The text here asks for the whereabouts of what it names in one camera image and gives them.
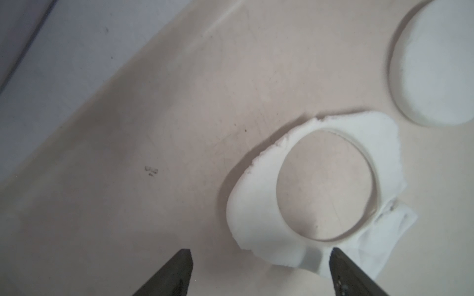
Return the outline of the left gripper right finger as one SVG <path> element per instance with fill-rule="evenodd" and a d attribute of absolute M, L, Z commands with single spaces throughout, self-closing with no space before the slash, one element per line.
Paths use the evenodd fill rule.
<path fill-rule="evenodd" d="M 331 252 L 329 267 L 336 296 L 388 296 L 337 247 Z"/>

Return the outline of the round white dough wrapper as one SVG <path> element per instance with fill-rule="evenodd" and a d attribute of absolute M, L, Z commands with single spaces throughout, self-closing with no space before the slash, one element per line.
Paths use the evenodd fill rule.
<path fill-rule="evenodd" d="M 474 118 L 474 3 L 431 1 L 395 43 L 388 82 L 402 113 L 427 127 Z"/>

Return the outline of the beige plastic tray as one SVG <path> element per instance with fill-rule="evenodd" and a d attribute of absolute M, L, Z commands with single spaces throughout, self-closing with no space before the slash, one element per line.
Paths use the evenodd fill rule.
<path fill-rule="evenodd" d="M 228 195 L 313 116 L 399 127 L 418 220 L 378 283 L 474 293 L 474 126 L 424 128 L 390 98 L 392 37 L 418 1 L 195 2 L 1 186 L 1 294 L 130 296 L 176 251 L 192 296 L 331 296 L 332 282 L 241 250 Z"/>

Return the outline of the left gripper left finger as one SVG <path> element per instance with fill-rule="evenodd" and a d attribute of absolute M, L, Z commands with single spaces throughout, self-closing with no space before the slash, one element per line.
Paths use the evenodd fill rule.
<path fill-rule="evenodd" d="M 181 249 L 133 296 L 186 296 L 192 271 L 191 250 Z"/>

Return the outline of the white dough ball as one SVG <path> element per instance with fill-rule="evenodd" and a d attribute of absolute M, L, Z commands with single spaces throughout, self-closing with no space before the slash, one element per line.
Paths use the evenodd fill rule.
<path fill-rule="evenodd" d="M 277 180 L 291 149 L 315 131 L 337 134 L 358 148 L 375 178 L 376 209 L 355 232 L 324 242 L 305 238 L 286 223 L 277 201 Z M 312 118 L 261 152 L 244 171 L 227 202 L 227 223 L 239 247 L 273 264 L 329 278 L 330 255 L 341 249 L 375 279 L 417 214 L 399 200 L 406 188 L 396 122 L 370 111 Z"/>

